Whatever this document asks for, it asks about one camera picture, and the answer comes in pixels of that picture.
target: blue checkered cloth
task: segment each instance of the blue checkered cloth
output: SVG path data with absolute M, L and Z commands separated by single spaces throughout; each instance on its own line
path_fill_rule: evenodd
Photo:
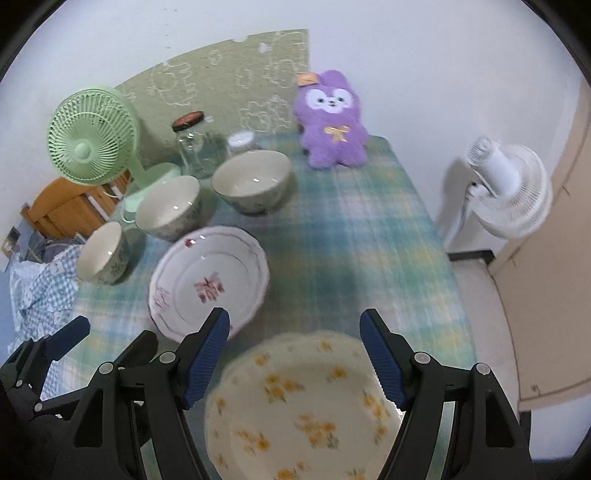
M 11 296 L 17 315 L 17 334 L 9 346 L 10 350 L 29 338 L 38 340 L 44 335 L 52 335 L 72 319 L 72 307 L 78 293 L 76 263 L 81 251 L 81 245 L 64 250 L 51 263 L 41 267 L 39 275 L 30 285 L 13 289 Z M 52 364 L 43 387 L 42 400 L 65 393 L 58 371 L 58 365 Z

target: jar lid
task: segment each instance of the jar lid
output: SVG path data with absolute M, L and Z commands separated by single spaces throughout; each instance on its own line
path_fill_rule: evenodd
M 204 117 L 205 115 L 202 111 L 187 113 L 187 115 L 183 115 L 173 122 L 173 132 L 182 132 L 193 125 L 197 125 Z
M 254 142 L 255 134 L 251 130 L 240 130 L 228 137 L 228 146 L 230 148 L 247 147 Z

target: purple plush toy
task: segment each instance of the purple plush toy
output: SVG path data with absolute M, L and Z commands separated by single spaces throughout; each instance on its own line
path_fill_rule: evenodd
M 301 144 L 310 153 L 310 167 L 364 165 L 368 133 L 359 121 L 359 97 L 345 75 L 337 70 L 302 73 L 297 84 L 293 113 L 304 127 Z

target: fan cord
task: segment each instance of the fan cord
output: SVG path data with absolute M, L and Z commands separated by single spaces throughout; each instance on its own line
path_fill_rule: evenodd
M 450 235 L 448 233 L 443 242 L 446 248 L 448 248 L 452 244 L 452 242 L 457 238 L 457 236 L 460 235 L 460 232 L 466 224 L 466 219 L 468 218 L 468 213 L 470 212 L 470 201 L 474 198 L 472 190 L 476 187 L 478 187 L 478 184 L 474 181 L 471 181 L 466 186 L 466 190 L 464 191 L 464 201 L 462 203 L 462 208 L 460 209 L 460 212 L 458 214 L 459 222 L 457 223 L 455 229 L 450 230 L 451 232 L 453 232 L 453 235 Z

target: plaid tablecloth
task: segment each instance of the plaid tablecloth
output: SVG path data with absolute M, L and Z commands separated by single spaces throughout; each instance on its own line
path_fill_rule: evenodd
M 442 364 L 471 367 L 472 337 L 456 280 L 443 245 L 412 182 L 383 138 L 368 144 L 370 163 L 352 170 L 315 171 L 296 134 L 266 140 L 264 146 L 288 155 L 295 182 L 277 211 L 264 216 L 236 213 L 205 188 L 204 215 L 209 225 L 232 225 L 255 236 L 268 255 L 271 283 L 254 320 L 223 352 L 212 384 L 231 359 L 281 332 L 332 329 L 359 337 L 359 315 L 378 309 L 393 332 L 415 349 L 432 353 Z M 87 384 L 101 362 L 114 359 L 144 329 L 157 331 L 150 319 L 150 274 L 170 244 L 126 232 L 134 259 L 118 286 L 80 287 L 74 315 L 90 320 L 90 336 L 61 361 L 64 391 Z M 164 339 L 160 350 L 176 344 Z M 197 448 L 212 478 L 203 438 L 203 402 L 187 413 Z M 431 464 L 440 475 L 451 412 Z M 153 467 L 153 458 L 147 461 Z

